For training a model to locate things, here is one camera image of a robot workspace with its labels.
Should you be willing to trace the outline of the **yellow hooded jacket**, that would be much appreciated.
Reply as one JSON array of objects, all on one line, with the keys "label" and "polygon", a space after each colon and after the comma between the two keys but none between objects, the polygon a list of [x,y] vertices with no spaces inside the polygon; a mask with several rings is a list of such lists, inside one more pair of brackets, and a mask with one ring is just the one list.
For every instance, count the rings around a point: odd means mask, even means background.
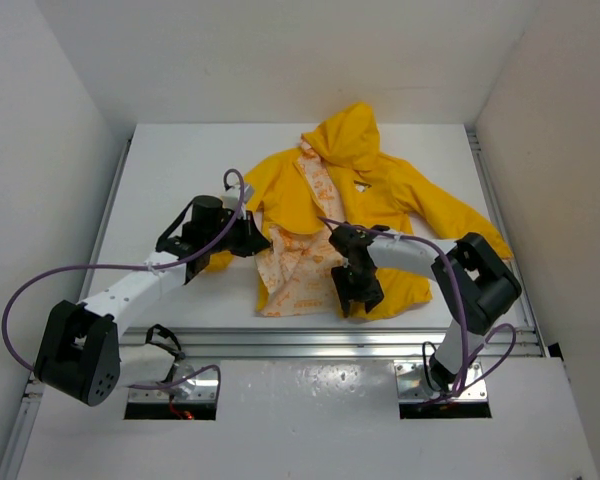
[{"label": "yellow hooded jacket", "polygon": [[324,218],[410,234],[411,215],[442,239],[481,234],[504,259],[513,254],[496,227],[403,159],[382,152],[372,108],[356,103],[301,136],[244,177],[247,207],[261,215],[269,248],[255,257],[257,312],[267,317],[339,313],[332,268],[342,257]]}]

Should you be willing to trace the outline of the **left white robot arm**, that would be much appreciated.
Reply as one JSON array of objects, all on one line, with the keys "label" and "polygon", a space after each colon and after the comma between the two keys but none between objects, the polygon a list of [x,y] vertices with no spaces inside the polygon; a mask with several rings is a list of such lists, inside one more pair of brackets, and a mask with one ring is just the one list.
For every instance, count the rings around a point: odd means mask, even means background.
[{"label": "left white robot arm", "polygon": [[137,269],[79,303],[62,301],[49,314],[34,363],[37,380],[88,406],[117,387],[171,389],[185,354],[164,321],[150,327],[170,342],[120,340],[132,324],[169,292],[187,285],[220,253],[251,257],[269,241],[247,210],[246,193],[194,197],[159,236]]}]

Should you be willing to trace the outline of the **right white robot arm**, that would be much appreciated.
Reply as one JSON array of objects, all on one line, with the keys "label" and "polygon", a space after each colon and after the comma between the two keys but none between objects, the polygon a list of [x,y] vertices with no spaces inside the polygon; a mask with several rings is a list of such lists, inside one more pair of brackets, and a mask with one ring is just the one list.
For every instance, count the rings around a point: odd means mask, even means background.
[{"label": "right white robot arm", "polygon": [[434,281],[451,315],[445,336],[433,353],[425,354],[420,387],[426,403],[460,396],[471,363],[503,330],[500,318],[522,293],[511,270],[480,234],[458,240],[428,240],[347,222],[330,221],[329,242],[344,263],[332,269],[340,308],[349,316],[354,305],[372,312],[389,297],[378,272],[393,269]]}]

